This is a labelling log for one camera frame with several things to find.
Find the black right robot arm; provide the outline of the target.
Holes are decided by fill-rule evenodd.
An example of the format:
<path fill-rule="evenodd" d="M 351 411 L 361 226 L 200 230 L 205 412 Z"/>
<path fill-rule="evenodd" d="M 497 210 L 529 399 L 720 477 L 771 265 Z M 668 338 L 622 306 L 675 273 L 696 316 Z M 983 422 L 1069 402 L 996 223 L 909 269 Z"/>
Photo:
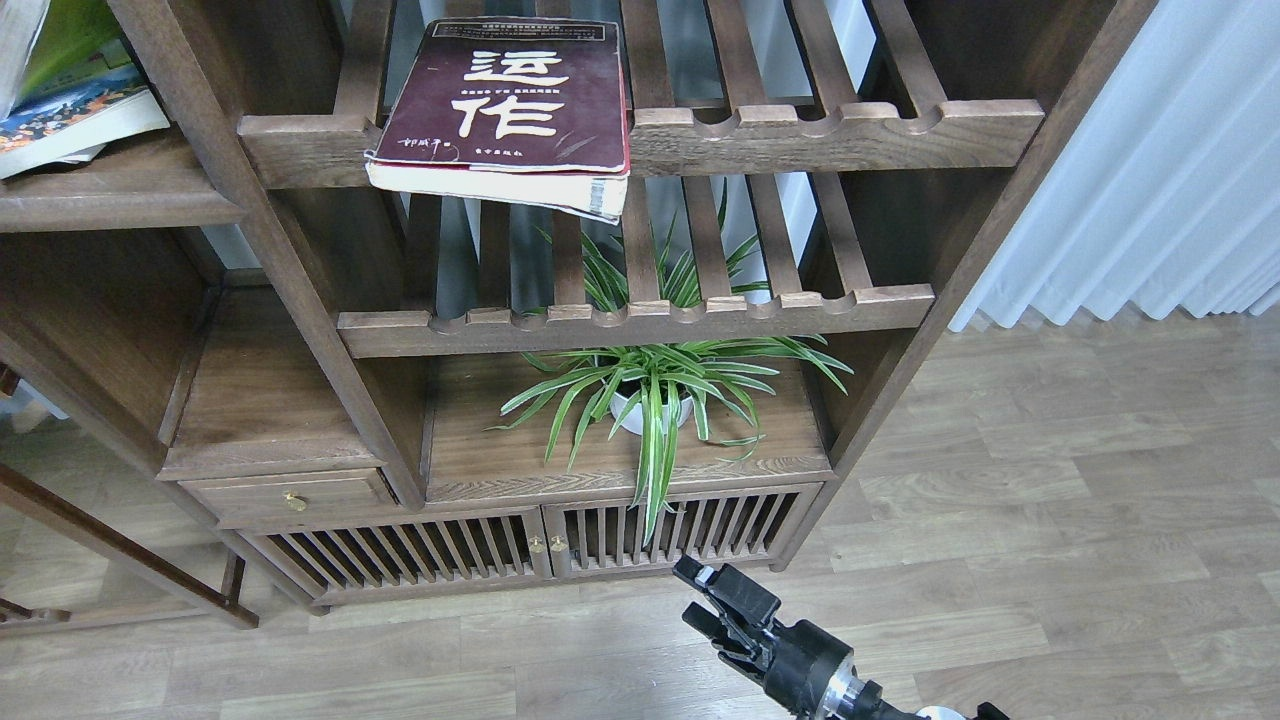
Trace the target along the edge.
<path fill-rule="evenodd" d="M 796 719 L 961 717 L 937 705 L 915 712 L 893 707 L 879 684 L 858 676 L 850 644 L 806 619 L 791 626 L 776 620 L 780 598 L 730 564 L 714 569 L 682 556 L 673 574 L 713 606 L 690 603 L 682 619 L 712 642 L 723 662 Z"/>

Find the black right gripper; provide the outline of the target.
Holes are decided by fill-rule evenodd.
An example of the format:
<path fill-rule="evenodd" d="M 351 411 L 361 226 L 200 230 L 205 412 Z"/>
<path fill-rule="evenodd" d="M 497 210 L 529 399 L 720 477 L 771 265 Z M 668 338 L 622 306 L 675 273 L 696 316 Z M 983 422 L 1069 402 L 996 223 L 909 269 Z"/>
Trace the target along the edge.
<path fill-rule="evenodd" d="M 882 719 L 881 687 L 856 678 L 852 647 L 808 620 L 774 620 L 780 598 L 731 564 L 682 556 L 672 573 L 705 596 L 714 614 L 690 603 L 684 621 L 719 659 L 797 719 Z"/>

